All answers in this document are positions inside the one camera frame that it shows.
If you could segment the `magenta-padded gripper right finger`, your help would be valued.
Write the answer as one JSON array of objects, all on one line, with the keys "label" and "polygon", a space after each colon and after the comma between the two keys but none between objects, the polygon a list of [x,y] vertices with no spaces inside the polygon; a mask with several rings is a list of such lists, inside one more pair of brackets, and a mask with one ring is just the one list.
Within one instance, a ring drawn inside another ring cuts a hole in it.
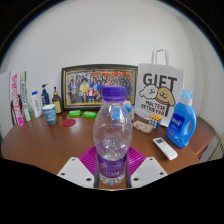
[{"label": "magenta-padded gripper right finger", "polygon": [[126,186],[140,188],[167,176],[154,157],[145,157],[130,147],[126,155]]}]

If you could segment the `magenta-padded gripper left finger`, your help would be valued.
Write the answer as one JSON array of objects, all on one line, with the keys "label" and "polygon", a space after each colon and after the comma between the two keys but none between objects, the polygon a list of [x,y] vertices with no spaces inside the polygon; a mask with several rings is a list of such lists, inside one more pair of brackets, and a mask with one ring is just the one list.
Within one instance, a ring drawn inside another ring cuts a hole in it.
[{"label": "magenta-padded gripper left finger", "polygon": [[71,157],[58,176],[84,188],[96,188],[99,182],[96,148],[91,147],[79,158]]}]

